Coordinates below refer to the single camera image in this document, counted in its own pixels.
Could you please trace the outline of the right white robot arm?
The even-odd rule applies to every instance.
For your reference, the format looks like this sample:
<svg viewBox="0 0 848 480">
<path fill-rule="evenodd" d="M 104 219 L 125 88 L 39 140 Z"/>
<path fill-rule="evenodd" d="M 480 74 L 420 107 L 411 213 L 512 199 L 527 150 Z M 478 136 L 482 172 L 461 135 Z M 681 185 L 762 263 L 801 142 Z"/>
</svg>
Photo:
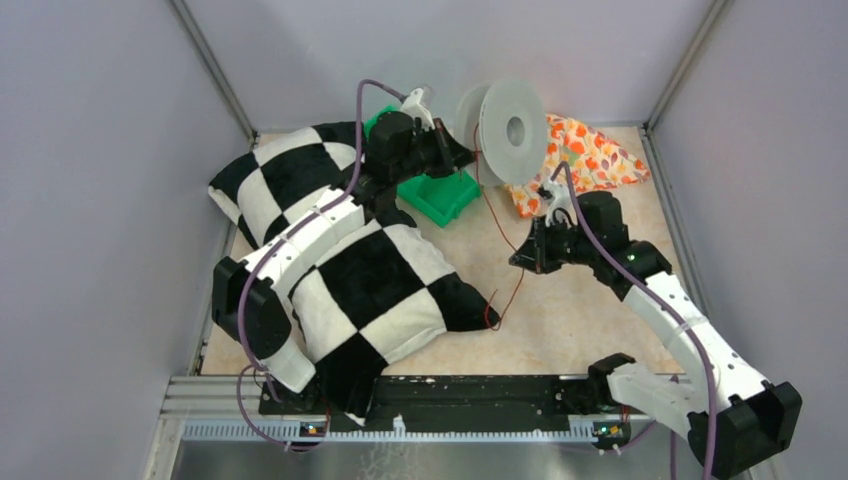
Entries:
<svg viewBox="0 0 848 480">
<path fill-rule="evenodd" d="M 715 478 L 729 479 L 788 449 L 803 404 L 789 382 L 775 384 L 732 348 L 690 299 L 671 263 L 652 243 L 634 240 L 620 202 L 608 191 L 577 197 L 541 190 L 548 206 L 533 219 L 512 266 L 549 274 L 588 267 L 637 314 L 683 369 L 686 384 L 663 380 L 624 353 L 588 368 L 586 397 L 600 412 L 633 407 L 683 437 Z"/>
</svg>

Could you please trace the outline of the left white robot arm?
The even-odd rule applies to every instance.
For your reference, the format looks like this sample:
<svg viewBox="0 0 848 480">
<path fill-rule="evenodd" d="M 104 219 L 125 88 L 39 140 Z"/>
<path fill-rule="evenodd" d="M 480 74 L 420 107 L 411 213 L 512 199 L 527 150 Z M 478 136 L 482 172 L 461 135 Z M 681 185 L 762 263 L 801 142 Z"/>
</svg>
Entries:
<svg viewBox="0 0 848 480">
<path fill-rule="evenodd" d="M 394 203 L 368 213 L 344 196 L 351 121 L 286 134 L 237 157 L 210 182 L 251 253 L 216 267 L 215 322 L 245 340 L 297 413 L 321 393 L 364 406 L 378 376 L 446 332 L 498 315 Z"/>
</svg>

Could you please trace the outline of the grey filament spool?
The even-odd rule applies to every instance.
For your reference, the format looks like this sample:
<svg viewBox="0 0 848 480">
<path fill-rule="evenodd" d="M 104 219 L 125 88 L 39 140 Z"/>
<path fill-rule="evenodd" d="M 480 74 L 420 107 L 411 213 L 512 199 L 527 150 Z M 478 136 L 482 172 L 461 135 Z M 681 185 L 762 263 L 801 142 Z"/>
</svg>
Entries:
<svg viewBox="0 0 848 480">
<path fill-rule="evenodd" d="M 541 99 L 523 79 L 469 90 L 457 107 L 454 136 L 478 153 L 464 170 L 482 186 L 523 185 L 542 169 L 548 122 Z"/>
</svg>

